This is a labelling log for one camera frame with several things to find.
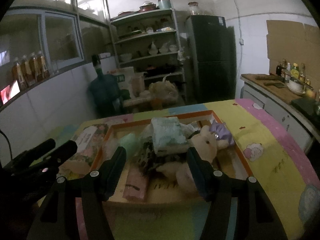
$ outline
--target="electrical cable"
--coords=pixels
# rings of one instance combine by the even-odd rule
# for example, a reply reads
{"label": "electrical cable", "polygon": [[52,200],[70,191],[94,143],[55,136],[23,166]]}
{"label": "electrical cable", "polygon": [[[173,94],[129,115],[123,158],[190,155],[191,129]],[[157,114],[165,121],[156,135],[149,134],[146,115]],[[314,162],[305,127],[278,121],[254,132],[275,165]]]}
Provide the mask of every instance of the electrical cable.
{"label": "electrical cable", "polygon": [[[239,7],[237,5],[237,2],[236,0],[233,0],[234,3],[235,3],[235,6],[236,6],[236,9],[237,9],[237,13],[238,13],[238,22],[239,22],[239,33],[240,33],[240,39],[242,40],[242,31],[241,31],[241,21],[240,21],[240,11],[239,11]],[[242,46],[243,45],[240,45],[240,61],[239,61],[239,66],[237,68],[237,72],[236,72],[236,85],[237,85],[237,82],[238,82],[238,79],[239,79],[239,74],[240,74],[240,70],[241,70],[241,65],[242,65]]]}
{"label": "electrical cable", "polygon": [[10,144],[10,141],[9,141],[9,139],[7,138],[7,136],[5,135],[5,133],[4,132],[2,132],[1,130],[0,130],[0,133],[4,136],[4,138],[7,140],[7,142],[8,142],[8,145],[9,145],[9,151],[10,151],[10,158],[11,158],[11,160],[12,160],[12,150],[11,150],[11,144]]}

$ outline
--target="cardboard sheet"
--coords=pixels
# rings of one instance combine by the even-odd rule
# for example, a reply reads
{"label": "cardboard sheet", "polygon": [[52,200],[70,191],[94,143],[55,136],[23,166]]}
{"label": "cardboard sheet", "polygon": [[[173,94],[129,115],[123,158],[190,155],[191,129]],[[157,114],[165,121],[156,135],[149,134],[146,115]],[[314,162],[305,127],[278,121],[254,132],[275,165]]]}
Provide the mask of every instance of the cardboard sheet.
{"label": "cardboard sheet", "polygon": [[313,88],[320,88],[320,30],[308,24],[292,21],[267,21],[269,72],[276,72],[278,62],[306,65],[306,77]]}

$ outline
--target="teal canister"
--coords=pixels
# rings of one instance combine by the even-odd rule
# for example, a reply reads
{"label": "teal canister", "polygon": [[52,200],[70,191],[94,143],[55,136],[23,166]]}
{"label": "teal canister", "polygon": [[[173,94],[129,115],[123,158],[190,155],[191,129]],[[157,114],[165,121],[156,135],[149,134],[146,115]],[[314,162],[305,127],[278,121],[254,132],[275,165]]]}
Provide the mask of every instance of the teal canister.
{"label": "teal canister", "polygon": [[170,9],[171,3],[170,0],[158,0],[160,9]]}

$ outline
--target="glass jar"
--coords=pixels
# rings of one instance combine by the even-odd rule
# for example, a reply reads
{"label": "glass jar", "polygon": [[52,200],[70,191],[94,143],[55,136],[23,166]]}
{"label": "glass jar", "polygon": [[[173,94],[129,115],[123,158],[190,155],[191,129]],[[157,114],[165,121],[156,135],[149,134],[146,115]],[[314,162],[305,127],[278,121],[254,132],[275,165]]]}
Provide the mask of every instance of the glass jar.
{"label": "glass jar", "polygon": [[189,5],[189,11],[191,15],[202,15],[202,11],[199,8],[199,3],[197,2],[190,2]]}

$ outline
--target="pink package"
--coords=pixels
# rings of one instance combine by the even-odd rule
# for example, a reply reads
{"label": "pink package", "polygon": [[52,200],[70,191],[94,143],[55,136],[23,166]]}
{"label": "pink package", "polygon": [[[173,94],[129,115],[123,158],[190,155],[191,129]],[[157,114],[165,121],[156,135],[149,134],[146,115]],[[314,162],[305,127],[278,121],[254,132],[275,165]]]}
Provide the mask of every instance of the pink package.
{"label": "pink package", "polygon": [[143,176],[136,165],[131,165],[123,191],[123,197],[129,201],[144,202],[148,182],[149,178]]}

